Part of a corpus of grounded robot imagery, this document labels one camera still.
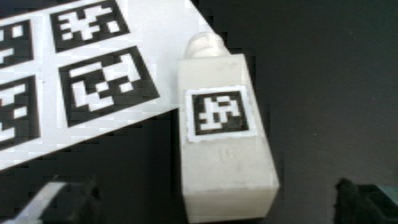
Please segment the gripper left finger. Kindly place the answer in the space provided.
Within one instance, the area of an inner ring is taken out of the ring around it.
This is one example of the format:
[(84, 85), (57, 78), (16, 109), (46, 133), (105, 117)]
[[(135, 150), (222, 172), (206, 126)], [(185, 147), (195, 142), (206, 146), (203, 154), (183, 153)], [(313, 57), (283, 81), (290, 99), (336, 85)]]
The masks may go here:
[(11, 224), (98, 224), (94, 180), (52, 180), (11, 219)]

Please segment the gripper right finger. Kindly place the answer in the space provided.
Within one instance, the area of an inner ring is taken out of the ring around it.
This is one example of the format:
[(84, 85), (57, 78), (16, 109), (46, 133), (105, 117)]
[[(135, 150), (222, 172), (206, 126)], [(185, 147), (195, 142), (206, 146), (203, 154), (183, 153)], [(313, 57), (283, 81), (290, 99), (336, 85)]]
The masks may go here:
[(336, 184), (334, 224), (398, 224), (398, 186)]

